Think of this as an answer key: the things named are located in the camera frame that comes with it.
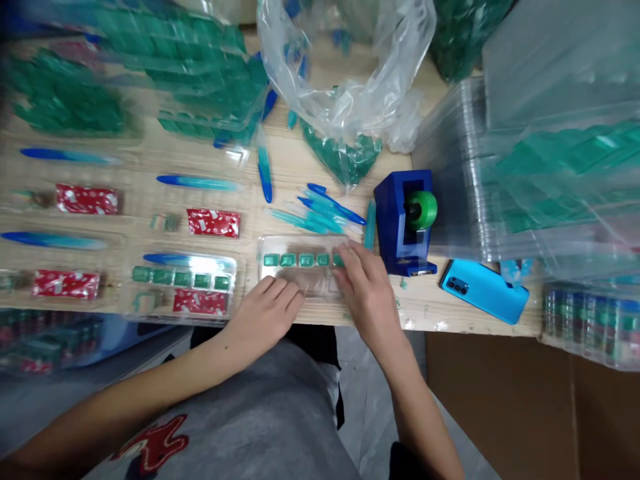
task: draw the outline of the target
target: hand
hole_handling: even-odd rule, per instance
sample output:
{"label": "hand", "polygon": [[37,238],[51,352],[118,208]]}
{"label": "hand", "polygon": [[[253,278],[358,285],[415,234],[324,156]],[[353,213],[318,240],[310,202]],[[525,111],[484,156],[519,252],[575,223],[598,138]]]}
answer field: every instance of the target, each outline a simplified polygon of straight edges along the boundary
{"label": "hand", "polygon": [[359,243],[338,247],[344,269],[333,271],[353,322],[376,358],[404,340],[395,295],[382,258]]}
{"label": "hand", "polygon": [[295,283],[265,277],[242,300],[225,330],[249,340],[262,356],[287,334],[304,302]]}

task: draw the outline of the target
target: gray floor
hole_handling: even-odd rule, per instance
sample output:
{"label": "gray floor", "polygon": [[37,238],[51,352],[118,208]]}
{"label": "gray floor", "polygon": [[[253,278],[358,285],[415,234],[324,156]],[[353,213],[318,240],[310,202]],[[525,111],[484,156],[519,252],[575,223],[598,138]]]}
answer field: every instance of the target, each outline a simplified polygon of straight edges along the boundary
{"label": "gray floor", "polygon": [[[427,372],[425,335],[406,332],[423,375]],[[358,332],[336,327],[340,386],[345,402],[345,424],[339,435],[364,480],[389,478],[389,451],[397,440],[391,394],[380,366]],[[445,423],[458,449],[468,479],[499,479],[464,431],[438,401]]]}

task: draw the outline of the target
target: person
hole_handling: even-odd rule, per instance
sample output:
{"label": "person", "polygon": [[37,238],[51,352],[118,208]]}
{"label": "person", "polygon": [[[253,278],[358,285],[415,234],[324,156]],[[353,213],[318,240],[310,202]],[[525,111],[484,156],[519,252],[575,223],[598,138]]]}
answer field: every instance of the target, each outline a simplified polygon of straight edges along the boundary
{"label": "person", "polygon": [[[354,242],[338,252],[337,284],[391,390],[389,478],[464,478],[382,259]],[[0,477],[360,479],[337,435],[336,366],[284,338],[304,300],[296,284],[262,279],[224,329],[80,402],[4,460]]]}

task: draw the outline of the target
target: green tape roll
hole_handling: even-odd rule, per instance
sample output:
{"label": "green tape roll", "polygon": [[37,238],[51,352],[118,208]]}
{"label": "green tape roll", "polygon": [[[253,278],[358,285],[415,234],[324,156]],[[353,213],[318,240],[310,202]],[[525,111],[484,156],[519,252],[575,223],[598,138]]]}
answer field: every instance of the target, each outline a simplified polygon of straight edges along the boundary
{"label": "green tape roll", "polygon": [[420,205],[420,216],[409,220],[412,230],[426,230],[433,225],[438,214],[438,202],[431,192],[415,191],[410,193],[405,199],[406,203],[416,203]]}

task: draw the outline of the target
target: smartphone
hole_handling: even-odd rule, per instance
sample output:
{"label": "smartphone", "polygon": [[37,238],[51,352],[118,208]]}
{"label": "smartphone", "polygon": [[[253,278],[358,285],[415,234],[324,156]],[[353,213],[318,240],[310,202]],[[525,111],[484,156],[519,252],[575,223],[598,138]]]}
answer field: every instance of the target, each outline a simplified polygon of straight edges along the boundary
{"label": "smartphone", "polygon": [[529,290],[514,287],[481,263],[452,260],[440,280],[440,288],[515,325],[529,299]]}

